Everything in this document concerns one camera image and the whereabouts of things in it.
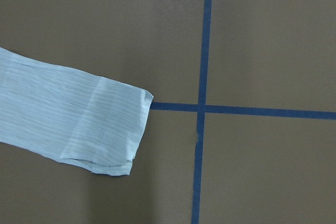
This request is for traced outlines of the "light blue striped shirt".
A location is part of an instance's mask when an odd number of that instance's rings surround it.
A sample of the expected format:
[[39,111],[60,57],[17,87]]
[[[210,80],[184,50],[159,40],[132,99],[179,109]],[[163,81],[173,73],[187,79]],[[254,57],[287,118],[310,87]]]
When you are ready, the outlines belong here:
[[1,142],[96,174],[130,174],[153,95],[1,49]]

